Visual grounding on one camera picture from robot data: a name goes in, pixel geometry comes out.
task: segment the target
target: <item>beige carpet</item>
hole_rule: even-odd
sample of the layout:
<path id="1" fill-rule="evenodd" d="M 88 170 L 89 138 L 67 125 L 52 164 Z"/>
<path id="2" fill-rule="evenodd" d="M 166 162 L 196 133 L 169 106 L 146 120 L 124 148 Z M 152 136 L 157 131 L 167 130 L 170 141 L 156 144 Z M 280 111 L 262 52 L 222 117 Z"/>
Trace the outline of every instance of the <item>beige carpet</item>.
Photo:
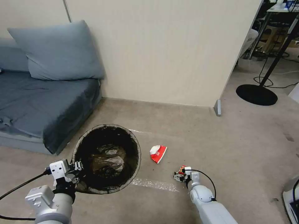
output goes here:
<path id="1" fill-rule="evenodd" d="M 260 66 L 254 63 L 250 69 L 258 71 Z M 53 161 L 70 159 L 78 138 L 89 128 L 114 123 L 133 130 L 142 150 L 137 178 L 152 184 L 131 184 L 111 195 L 77 194 L 73 224 L 200 223 L 186 187 L 172 177 L 183 164 L 214 180 L 217 200 L 238 223 L 288 223 L 281 193 L 284 183 L 299 175 L 299 104 L 287 97 L 292 88 L 276 89 L 279 100 L 271 107 L 240 99 L 236 87 L 253 83 L 255 76 L 248 69 L 247 62 L 241 61 L 234 71 L 222 97 L 222 117 L 210 108 L 103 99 L 57 157 L 0 147 L 0 194 L 41 173 Z M 273 77 L 275 84 L 284 85 L 298 79 L 298 73 L 290 79 Z M 150 160 L 149 150 L 158 144 L 166 145 L 168 151 L 157 165 Z M 169 188 L 157 189 L 161 182 Z M 211 188 L 205 177 L 202 183 Z M 52 178 L 43 177 L 1 201 L 0 213 L 34 217 L 24 197 L 31 188 L 44 184 L 51 186 Z"/>

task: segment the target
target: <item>gray sofa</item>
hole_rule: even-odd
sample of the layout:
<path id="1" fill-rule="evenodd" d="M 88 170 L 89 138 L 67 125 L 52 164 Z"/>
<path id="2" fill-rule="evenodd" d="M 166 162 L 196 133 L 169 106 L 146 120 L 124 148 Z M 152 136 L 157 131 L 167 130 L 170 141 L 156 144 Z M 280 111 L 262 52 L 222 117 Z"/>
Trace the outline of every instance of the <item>gray sofa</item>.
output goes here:
<path id="1" fill-rule="evenodd" d="M 0 145 L 59 154 L 101 99 L 97 79 L 34 79 L 24 52 L 0 38 Z"/>

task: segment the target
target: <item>trash can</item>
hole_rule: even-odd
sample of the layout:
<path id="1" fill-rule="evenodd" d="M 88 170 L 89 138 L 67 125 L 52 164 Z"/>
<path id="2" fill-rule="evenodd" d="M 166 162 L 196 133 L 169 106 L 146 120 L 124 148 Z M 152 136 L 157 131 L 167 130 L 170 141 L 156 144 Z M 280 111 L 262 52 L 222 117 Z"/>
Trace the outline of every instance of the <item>trash can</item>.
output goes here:
<path id="1" fill-rule="evenodd" d="M 116 124 L 102 124 L 80 137 L 73 152 L 75 161 L 83 165 L 76 191 L 110 194 L 124 189 L 135 178 L 141 150 L 131 131 Z"/>

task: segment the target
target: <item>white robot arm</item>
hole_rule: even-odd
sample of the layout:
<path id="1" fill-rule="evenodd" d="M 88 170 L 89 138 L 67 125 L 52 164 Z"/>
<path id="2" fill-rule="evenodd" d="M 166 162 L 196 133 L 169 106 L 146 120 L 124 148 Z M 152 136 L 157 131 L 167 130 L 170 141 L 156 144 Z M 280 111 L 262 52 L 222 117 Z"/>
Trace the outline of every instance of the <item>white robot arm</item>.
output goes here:
<path id="1" fill-rule="evenodd" d="M 191 167 L 182 167 L 174 178 L 186 183 L 203 224 L 237 224 L 228 210 L 215 200 L 210 189 L 200 184 L 199 172 L 191 171 Z"/>
<path id="2" fill-rule="evenodd" d="M 72 204 L 75 201 L 75 184 L 82 170 L 81 162 L 68 164 L 61 160 L 50 164 L 54 177 L 52 191 L 44 185 L 30 190 L 25 200 L 36 212 L 35 223 L 38 224 L 71 224 Z"/>
<path id="3" fill-rule="evenodd" d="M 82 169 L 80 162 L 70 165 L 67 160 L 61 160 L 50 164 L 55 189 L 52 191 L 46 185 L 40 186 L 31 189 L 25 197 L 36 212 L 36 224 L 71 224 L 75 184 Z M 228 210 L 216 201 L 213 193 L 200 184 L 199 174 L 191 167 L 183 166 L 174 178 L 186 183 L 203 224 L 237 224 Z"/>

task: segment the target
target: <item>gray blanket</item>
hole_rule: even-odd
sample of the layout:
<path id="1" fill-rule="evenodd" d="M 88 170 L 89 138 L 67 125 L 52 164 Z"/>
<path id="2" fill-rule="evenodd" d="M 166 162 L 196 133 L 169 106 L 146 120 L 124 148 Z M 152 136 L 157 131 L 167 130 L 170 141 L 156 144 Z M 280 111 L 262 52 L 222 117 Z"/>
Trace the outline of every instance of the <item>gray blanket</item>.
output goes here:
<path id="1" fill-rule="evenodd" d="M 27 72 L 0 74 L 0 132 L 43 139 L 55 153 L 99 96 L 96 79 L 44 81 Z"/>

